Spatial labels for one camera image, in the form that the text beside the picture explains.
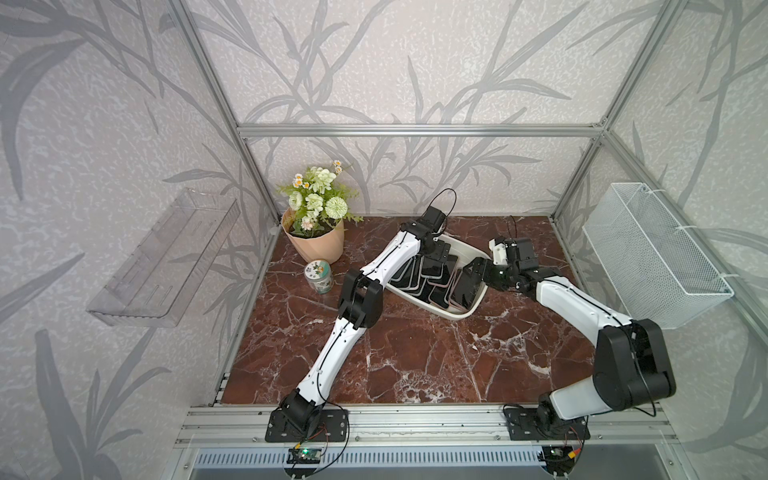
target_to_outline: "metal vent grille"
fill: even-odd
[[[341,452],[332,447],[320,466]],[[528,466],[543,465],[538,460],[541,447],[510,445],[502,447],[347,447],[333,468],[360,467],[450,467],[450,466]],[[282,468],[289,466],[287,448],[201,449],[195,468]]]

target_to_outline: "small jar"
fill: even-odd
[[[325,260],[312,260],[304,267],[304,278],[317,293],[328,293],[333,288],[331,266]]]

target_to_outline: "pink flower pot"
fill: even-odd
[[[288,240],[299,252],[299,255],[307,263],[312,260],[325,260],[333,263],[344,253],[344,220],[339,220],[336,228],[317,238],[300,238],[290,234],[289,229],[293,225],[293,220],[286,220],[286,215],[292,214],[292,210],[286,210],[283,214],[283,231],[288,236]]]

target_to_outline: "white plastic tray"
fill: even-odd
[[[490,257],[482,250],[478,250],[474,248],[472,245],[467,245],[466,243],[460,240],[457,240],[453,237],[449,237],[448,235],[443,234],[439,237],[439,239],[443,240],[446,243],[451,244],[451,251],[449,255],[456,255],[458,257],[458,261],[456,262],[456,266],[458,268],[461,268],[467,263],[473,261],[476,257],[483,257],[483,258],[490,259]],[[488,289],[488,286],[485,285],[484,283],[480,283],[480,290],[478,291],[478,294],[475,297],[475,302],[472,304],[472,308],[465,313],[460,313],[458,309],[452,306],[449,306],[447,310],[443,310],[442,308],[434,306],[430,303],[424,303],[421,300],[418,300],[417,298],[415,298],[413,295],[403,292],[396,286],[392,286],[389,283],[386,284],[386,288],[390,292],[393,292],[395,295],[408,300],[410,303],[414,303],[415,305],[422,307],[424,310],[427,310],[430,313],[434,313],[435,315],[440,315],[441,317],[447,318],[449,320],[461,320],[461,319],[467,318],[468,316],[472,315],[475,312],[478,305],[482,301],[482,297],[485,296],[485,291]]]

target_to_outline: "red marble surface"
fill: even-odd
[[[303,278],[304,261],[283,236],[240,344],[222,402],[278,403],[306,375],[336,318],[350,266],[373,260],[405,218],[368,218],[346,231],[325,295]],[[545,266],[572,279],[546,217],[517,219]],[[451,217],[447,233],[480,250],[514,236],[510,217]],[[591,374],[591,344],[549,309],[488,289],[470,317],[451,321],[385,292],[384,313],[358,341],[331,391],[335,402],[536,402]]]

